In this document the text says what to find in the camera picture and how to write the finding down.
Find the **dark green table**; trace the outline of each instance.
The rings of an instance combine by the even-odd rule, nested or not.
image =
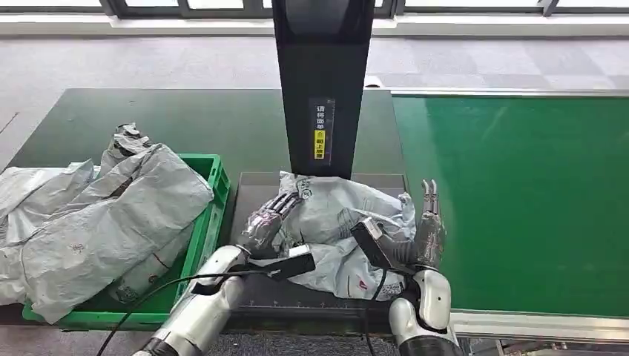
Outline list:
[[[415,196],[438,180],[455,330],[629,340],[629,100],[393,94],[365,94],[355,171],[406,173]],[[68,90],[11,164],[98,162],[136,122],[177,152],[220,154],[237,182],[289,169],[281,107],[278,90]]]

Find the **yellow label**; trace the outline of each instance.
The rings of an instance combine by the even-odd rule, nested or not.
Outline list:
[[[326,156],[326,131],[314,130],[314,159]]]

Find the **gray plastic mailer bag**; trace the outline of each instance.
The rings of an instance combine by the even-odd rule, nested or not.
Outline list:
[[[24,245],[34,312],[55,323],[168,244],[211,198],[207,182],[165,145],[128,157]]]
[[[381,223],[394,240],[415,236],[415,206],[410,195],[391,197],[378,189],[338,177],[305,177],[280,172],[280,193],[298,191],[304,202],[284,221],[275,241],[307,243],[316,269],[293,283],[329,291],[340,298],[371,299],[382,270],[369,264],[350,233],[363,217]],[[378,300],[402,291],[404,279],[388,274]]]
[[[9,168],[0,175],[0,305],[24,302],[22,246],[92,175],[90,160],[68,168]]]

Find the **robot finger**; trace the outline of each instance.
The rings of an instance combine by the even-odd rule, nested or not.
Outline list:
[[[430,211],[435,214],[439,214],[439,196],[437,192],[437,182],[431,179],[427,182],[425,179],[421,181],[421,186],[424,188],[424,206],[422,207],[422,213]]]
[[[430,201],[432,203],[432,212],[435,214],[440,214],[439,211],[439,194],[437,192],[437,182],[432,180],[432,194],[430,196]]]
[[[278,194],[275,198],[269,200],[268,202],[265,202],[264,205],[262,205],[262,210],[271,210],[274,209],[274,207],[282,201],[282,199],[284,199],[288,194],[287,193],[282,193],[282,194]]]
[[[425,180],[421,180],[421,187],[424,189],[424,205],[421,207],[421,212],[430,211],[431,191],[430,184]]]
[[[280,210],[282,210],[286,203],[288,203],[288,201],[293,197],[293,194],[296,193],[282,193],[278,195],[275,200],[275,204],[273,204],[273,206],[271,207],[271,210],[274,210],[275,212],[279,212]]]
[[[284,207],[278,211],[278,213],[282,216],[282,219],[285,219],[291,213],[291,211],[302,201],[303,199],[301,199],[298,194],[292,195],[291,199],[286,203],[286,205],[284,205]]]

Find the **green plastic crate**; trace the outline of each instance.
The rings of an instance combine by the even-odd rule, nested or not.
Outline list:
[[[194,221],[194,229],[186,253],[179,256],[170,271],[156,281],[155,287],[171,280],[187,277],[197,272],[217,247],[220,224],[229,195],[229,178],[223,169],[220,157],[215,154],[180,154],[180,157],[197,173],[208,180],[214,191],[214,199]],[[187,282],[167,287],[143,303],[122,324],[122,330],[147,330],[159,328],[168,318],[172,306],[184,292]],[[112,329],[127,312],[128,306],[101,291],[90,300],[77,306],[56,325],[66,330]],[[44,321],[33,312],[30,304],[24,306],[22,317],[27,320]]]

